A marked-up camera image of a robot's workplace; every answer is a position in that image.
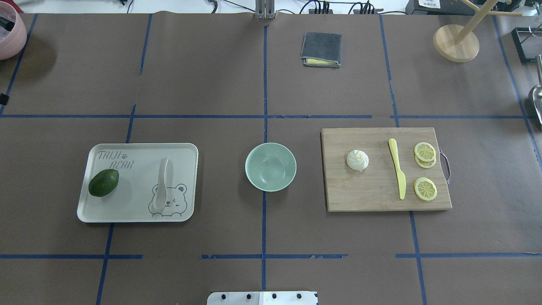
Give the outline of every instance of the wooden cutting board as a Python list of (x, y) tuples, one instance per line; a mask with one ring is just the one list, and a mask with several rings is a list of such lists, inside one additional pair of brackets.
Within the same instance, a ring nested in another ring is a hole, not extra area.
[[(451, 209), (450, 194), (441, 160), (429, 169), (415, 161), (414, 146), (419, 142), (433, 145), (438, 154), (434, 128), (325, 128), (322, 129), (322, 154), (327, 210), (353, 211), (429, 211)], [(399, 163), (406, 175), (406, 194), (399, 199), (397, 176), (388, 139), (397, 141)], [(346, 164), (346, 156), (354, 149), (369, 156), (369, 166), (362, 172)], [(425, 201), (414, 192), (419, 177), (431, 179), (437, 196)]]

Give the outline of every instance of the metal handle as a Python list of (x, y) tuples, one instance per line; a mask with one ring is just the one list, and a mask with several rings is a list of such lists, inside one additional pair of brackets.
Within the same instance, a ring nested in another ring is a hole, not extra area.
[(439, 153), (441, 156), (444, 157), (444, 160), (446, 161), (446, 171), (448, 172), (448, 178), (446, 178), (446, 184), (450, 185), (450, 177), (451, 177), (451, 171), (450, 171), (450, 161), (448, 160), (448, 157), (442, 152), (442, 148), (438, 148)]
[(538, 82), (542, 82), (542, 55), (537, 56)]

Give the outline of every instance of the label sticker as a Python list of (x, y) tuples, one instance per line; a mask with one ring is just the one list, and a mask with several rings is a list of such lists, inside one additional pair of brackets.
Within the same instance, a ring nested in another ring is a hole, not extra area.
[(418, 0), (421, 7), (440, 9), (440, 0)]

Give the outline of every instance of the pink pot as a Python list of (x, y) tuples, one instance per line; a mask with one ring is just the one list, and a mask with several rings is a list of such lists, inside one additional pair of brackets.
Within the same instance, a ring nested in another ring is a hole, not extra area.
[(0, 2), (0, 16), (15, 22), (11, 32), (0, 28), (0, 60), (4, 60), (17, 55), (23, 49), (27, 42), (27, 29), (17, 11), (6, 2)]

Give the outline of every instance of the wooden base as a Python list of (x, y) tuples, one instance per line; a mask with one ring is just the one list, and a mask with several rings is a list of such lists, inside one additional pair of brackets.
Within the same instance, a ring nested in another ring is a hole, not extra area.
[(433, 35), (433, 44), (438, 53), (447, 60), (453, 62), (467, 62), (473, 60), (480, 50), (480, 43), (474, 33), (470, 32), (459, 43), (454, 38), (461, 32), (463, 26), (448, 24), (443, 26)]

